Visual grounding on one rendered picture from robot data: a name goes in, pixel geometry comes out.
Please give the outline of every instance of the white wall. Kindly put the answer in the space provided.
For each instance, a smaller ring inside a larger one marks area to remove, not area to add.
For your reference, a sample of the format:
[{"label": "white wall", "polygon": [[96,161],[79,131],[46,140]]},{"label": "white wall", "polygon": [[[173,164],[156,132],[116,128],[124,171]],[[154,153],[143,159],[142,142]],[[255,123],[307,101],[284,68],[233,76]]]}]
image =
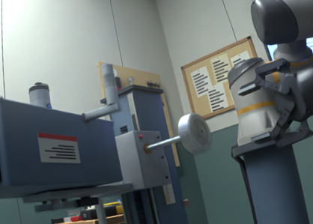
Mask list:
[{"label": "white wall", "polygon": [[[253,29],[251,2],[224,0],[226,13],[222,0],[156,0],[184,114],[191,109],[180,67],[248,36],[252,36],[257,54],[267,60]],[[237,124],[237,114],[233,110],[207,123],[211,131],[221,130]]]},{"label": "white wall", "polygon": [[[154,0],[3,0],[3,32],[7,99],[28,103],[29,87],[45,82],[54,109],[82,114],[102,106],[97,62],[123,64],[161,75],[177,134],[183,110]],[[60,215],[19,205],[23,224]]]}]

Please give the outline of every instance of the screen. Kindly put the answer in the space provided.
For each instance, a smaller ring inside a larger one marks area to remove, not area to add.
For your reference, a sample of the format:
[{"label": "screen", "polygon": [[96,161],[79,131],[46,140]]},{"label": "screen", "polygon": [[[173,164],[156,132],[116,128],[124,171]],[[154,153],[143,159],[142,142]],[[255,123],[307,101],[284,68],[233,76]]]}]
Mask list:
[{"label": "screen", "polygon": [[[313,50],[313,37],[309,38],[306,40],[306,44],[308,45],[309,48]],[[268,55],[271,61],[274,60],[274,51],[277,49],[277,44],[276,45],[267,45],[268,48]]]}]

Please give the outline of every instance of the red and white label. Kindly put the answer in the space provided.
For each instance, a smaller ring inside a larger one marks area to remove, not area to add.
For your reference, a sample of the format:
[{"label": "red and white label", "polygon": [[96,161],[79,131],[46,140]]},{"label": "red and white label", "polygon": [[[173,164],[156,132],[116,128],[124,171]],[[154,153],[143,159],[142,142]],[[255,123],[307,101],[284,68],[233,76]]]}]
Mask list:
[{"label": "red and white label", "polygon": [[42,163],[81,163],[77,138],[50,133],[37,133]]}]

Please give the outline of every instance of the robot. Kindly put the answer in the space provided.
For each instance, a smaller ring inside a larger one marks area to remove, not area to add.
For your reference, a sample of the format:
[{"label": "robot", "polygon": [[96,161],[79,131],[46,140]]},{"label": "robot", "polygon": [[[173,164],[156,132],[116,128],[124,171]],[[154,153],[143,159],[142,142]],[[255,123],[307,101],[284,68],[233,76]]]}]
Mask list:
[{"label": "robot", "polygon": [[[292,144],[312,136],[312,0],[254,0],[252,20],[260,40],[278,44],[275,61],[243,61],[228,80],[239,117],[240,163],[255,223],[309,223]],[[289,126],[300,122],[296,132]]]}]

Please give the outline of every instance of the red object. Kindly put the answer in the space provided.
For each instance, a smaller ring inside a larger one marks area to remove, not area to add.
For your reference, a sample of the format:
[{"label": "red object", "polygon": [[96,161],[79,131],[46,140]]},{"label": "red object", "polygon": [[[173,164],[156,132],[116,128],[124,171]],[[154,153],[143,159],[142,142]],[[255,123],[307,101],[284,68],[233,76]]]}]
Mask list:
[{"label": "red object", "polygon": [[63,136],[63,135],[56,135],[56,134],[50,134],[50,133],[38,133],[38,137],[45,138],[45,139],[56,139],[56,140],[77,142],[77,138],[75,136]]},{"label": "red object", "polygon": [[82,217],[81,216],[71,217],[70,220],[74,223],[74,222],[81,221]]}]

